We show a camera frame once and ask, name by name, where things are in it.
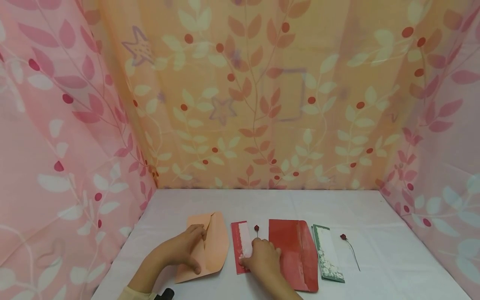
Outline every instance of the paper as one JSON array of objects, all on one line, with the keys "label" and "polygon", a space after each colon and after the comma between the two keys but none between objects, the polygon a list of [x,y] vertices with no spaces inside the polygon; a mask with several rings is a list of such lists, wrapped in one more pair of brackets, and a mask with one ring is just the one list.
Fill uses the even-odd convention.
[{"label": "paper", "polygon": [[282,250],[280,270],[294,290],[318,291],[318,259],[305,221],[269,220],[268,239]]},{"label": "paper", "polygon": [[247,273],[249,270],[240,265],[240,259],[251,257],[253,252],[247,221],[234,222],[230,226],[232,228],[233,253],[235,255],[237,275]]},{"label": "paper", "polygon": [[345,283],[343,273],[338,266],[338,257],[333,246],[330,228],[313,225],[313,239],[318,251],[318,261],[322,271],[322,279]]},{"label": "paper", "polygon": [[188,266],[181,264],[177,270],[176,283],[216,273],[222,269],[227,258],[230,242],[222,213],[213,212],[188,217],[187,228],[194,224],[203,224],[207,232],[205,241],[200,239],[192,250],[192,257],[198,261],[202,271],[197,275]]}]

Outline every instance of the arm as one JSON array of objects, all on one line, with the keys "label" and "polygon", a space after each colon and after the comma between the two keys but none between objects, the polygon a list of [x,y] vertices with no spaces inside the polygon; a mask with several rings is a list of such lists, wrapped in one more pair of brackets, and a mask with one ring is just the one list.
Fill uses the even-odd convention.
[{"label": "arm", "polygon": [[192,225],[183,233],[160,244],[145,257],[128,287],[140,293],[151,293],[158,275],[168,265],[186,264],[196,274],[200,274],[200,265],[190,253],[205,235],[203,225]]},{"label": "arm", "polygon": [[301,300],[280,273],[280,255],[282,251],[267,240],[256,238],[252,241],[253,254],[243,258],[240,263],[250,269],[264,289],[275,300]]}]

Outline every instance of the peach envelope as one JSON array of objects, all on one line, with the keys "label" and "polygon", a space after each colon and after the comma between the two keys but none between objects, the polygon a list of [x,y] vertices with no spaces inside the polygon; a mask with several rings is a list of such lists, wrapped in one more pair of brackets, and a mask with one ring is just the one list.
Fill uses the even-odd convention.
[{"label": "peach envelope", "polygon": [[177,270],[176,283],[216,273],[222,269],[227,258],[230,242],[222,213],[213,212],[188,217],[187,228],[193,224],[203,224],[207,231],[206,239],[200,239],[192,250],[192,256],[200,264],[202,272],[197,275],[188,266],[181,264]]}]

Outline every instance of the white tablecloth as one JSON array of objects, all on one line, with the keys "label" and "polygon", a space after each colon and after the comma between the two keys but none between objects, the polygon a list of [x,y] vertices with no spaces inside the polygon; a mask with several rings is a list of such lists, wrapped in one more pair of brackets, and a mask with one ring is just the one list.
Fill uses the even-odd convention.
[{"label": "white tablecloth", "polygon": [[[377,191],[158,190],[113,262],[93,300],[116,299],[144,257],[185,230],[189,215],[221,211],[230,223],[248,221],[268,238],[268,219],[305,220],[331,228],[345,284],[321,280],[323,300],[470,299]],[[348,244],[355,249],[358,271]],[[155,291],[172,288],[174,300],[269,299],[251,274],[237,275],[233,246],[221,272],[174,284],[175,267],[165,269]]]}]

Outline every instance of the green card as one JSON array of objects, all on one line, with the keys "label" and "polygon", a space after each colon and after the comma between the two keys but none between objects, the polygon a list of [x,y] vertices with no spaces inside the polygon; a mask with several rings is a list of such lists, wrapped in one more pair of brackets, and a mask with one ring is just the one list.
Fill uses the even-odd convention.
[{"label": "green card", "polygon": [[318,263],[322,271],[322,279],[345,283],[333,246],[330,228],[314,224],[312,229],[313,239],[318,252]]}]

